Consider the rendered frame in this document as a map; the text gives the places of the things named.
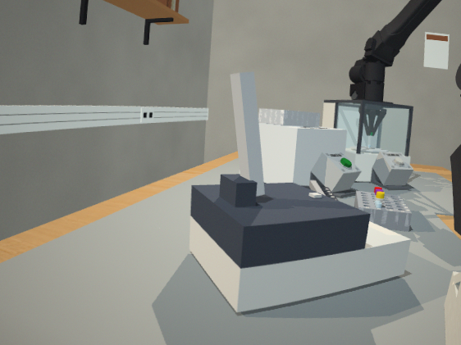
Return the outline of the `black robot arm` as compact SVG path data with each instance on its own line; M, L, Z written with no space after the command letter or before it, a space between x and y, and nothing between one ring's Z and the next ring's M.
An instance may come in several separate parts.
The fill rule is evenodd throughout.
M364 80L377 81L377 84L385 82L385 68L393 65L395 56L410 34L440 2L441 0L410 0L396 18L367 40L365 57L357 60L349 70L349 78L354 83L350 85L349 91L352 100L364 99Z

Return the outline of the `yellow-capped sample tube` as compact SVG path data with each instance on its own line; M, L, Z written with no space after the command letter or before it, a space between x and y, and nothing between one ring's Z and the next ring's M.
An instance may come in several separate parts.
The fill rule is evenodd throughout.
M382 207L382 202L383 202L383 198L385 196L385 193L383 192L377 192L377 195L376 195L376 208L381 208Z

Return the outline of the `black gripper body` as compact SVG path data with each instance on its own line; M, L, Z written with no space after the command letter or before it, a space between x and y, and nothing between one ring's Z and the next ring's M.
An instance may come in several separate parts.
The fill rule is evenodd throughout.
M367 100L374 102L383 102L384 95L384 83L377 81L365 81L365 94L364 99L353 99L353 100Z

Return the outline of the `grey bench mat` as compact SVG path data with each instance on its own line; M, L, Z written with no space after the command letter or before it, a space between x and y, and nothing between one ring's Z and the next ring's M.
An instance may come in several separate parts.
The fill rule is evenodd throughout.
M239 158L0 263L0 345L445 345L461 272L452 182L413 171L403 275L236 312L189 249L191 185L239 174Z

